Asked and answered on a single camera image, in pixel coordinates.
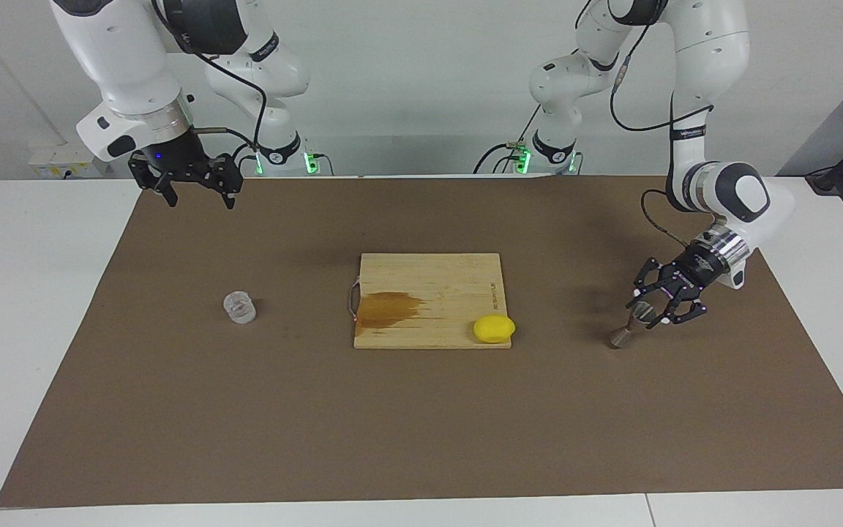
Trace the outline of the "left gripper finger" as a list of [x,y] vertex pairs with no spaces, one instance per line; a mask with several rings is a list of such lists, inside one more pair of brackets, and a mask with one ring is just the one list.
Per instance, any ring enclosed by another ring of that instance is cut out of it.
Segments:
[[653,291],[662,289],[674,279],[675,267],[659,263],[656,258],[649,258],[643,263],[639,273],[632,281],[634,287],[632,299],[626,303],[626,308],[642,302],[643,297],[648,296]]
[[667,304],[655,321],[649,321],[647,328],[656,328],[660,324],[677,326],[707,313],[707,307],[700,301],[704,290],[702,286],[688,285],[660,288],[667,297]]

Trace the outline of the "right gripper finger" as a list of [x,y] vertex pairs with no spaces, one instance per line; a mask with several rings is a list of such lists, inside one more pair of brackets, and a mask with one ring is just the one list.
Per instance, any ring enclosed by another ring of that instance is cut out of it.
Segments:
[[234,210],[236,196],[241,192],[244,177],[238,164],[231,154],[221,154],[214,159],[208,159],[201,167],[198,183],[205,189],[220,194],[227,210]]
[[166,201],[168,207],[177,206],[179,199],[171,184],[173,180],[171,180],[170,174],[164,173],[164,171],[160,175],[154,173],[149,160],[143,152],[133,152],[128,157],[127,166],[132,177],[142,190],[148,190],[151,193],[160,195]]

